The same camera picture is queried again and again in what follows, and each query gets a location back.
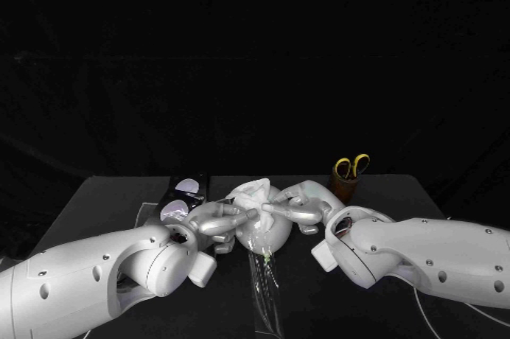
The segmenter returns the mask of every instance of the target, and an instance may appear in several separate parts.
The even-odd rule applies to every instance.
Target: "pen holder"
[[[356,186],[359,185],[359,178],[344,179],[337,174],[334,167],[331,171],[330,181],[327,183],[327,189],[333,192],[340,201],[347,204],[354,195]]]

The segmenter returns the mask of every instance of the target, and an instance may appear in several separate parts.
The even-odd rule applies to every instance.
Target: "gray table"
[[[307,179],[321,184],[324,175],[266,176],[282,189]],[[213,176],[209,200],[217,200],[243,182],[262,176]],[[79,187],[33,254],[65,242],[132,228],[143,202],[157,203],[166,177],[94,177]],[[409,175],[363,175],[350,205],[370,207],[396,221],[410,217],[444,218],[419,182]],[[354,285],[340,269],[325,273],[310,250],[318,234],[294,230],[277,252],[281,318],[287,338],[323,338],[357,333],[359,338],[434,338],[419,313],[409,285],[392,277],[370,289]],[[186,281],[166,298],[137,304],[88,339],[253,338],[248,251],[236,246],[217,257],[206,288]],[[454,301],[419,295],[429,321],[445,338],[501,338],[510,329]],[[504,319],[501,311],[491,314]]]

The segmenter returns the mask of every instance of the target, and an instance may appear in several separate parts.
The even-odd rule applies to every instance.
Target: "yellow scissors handle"
[[[356,178],[369,167],[370,157],[367,154],[362,153],[356,156],[353,164],[353,177]]]
[[[349,175],[349,171],[350,171],[350,159],[340,158],[337,164],[334,165],[333,168],[333,172],[336,174],[337,177],[340,178],[347,178]]]

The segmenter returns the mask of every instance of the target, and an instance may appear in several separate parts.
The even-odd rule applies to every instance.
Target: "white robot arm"
[[[301,200],[330,191],[307,181],[301,194],[281,191]],[[395,222],[374,210],[356,206],[320,208],[266,204],[262,209],[304,224],[325,224],[325,239],[311,253],[325,271],[337,266],[350,280],[369,288],[385,275],[398,276],[423,293],[488,307],[510,308],[510,232],[475,223],[413,218]]]
[[[202,252],[210,236],[228,242],[225,232],[256,216],[212,204],[193,209],[181,224],[147,225],[69,242],[4,270],[0,338],[73,338],[141,301],[167,296],[187,277],[203,287],[216,269],[216,260]],[[199,217],[194,226],[207,236],[189,224]]]

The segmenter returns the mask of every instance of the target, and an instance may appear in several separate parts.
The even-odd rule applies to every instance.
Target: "scissors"
[[[356,179],[357,176],[364,172],[369,167],[370,157],[367,154],[362,153],[356,156],[354,163],[350,165],[349,158],[340,158],[337,164],[334,165],[334,174],[343,179]]]

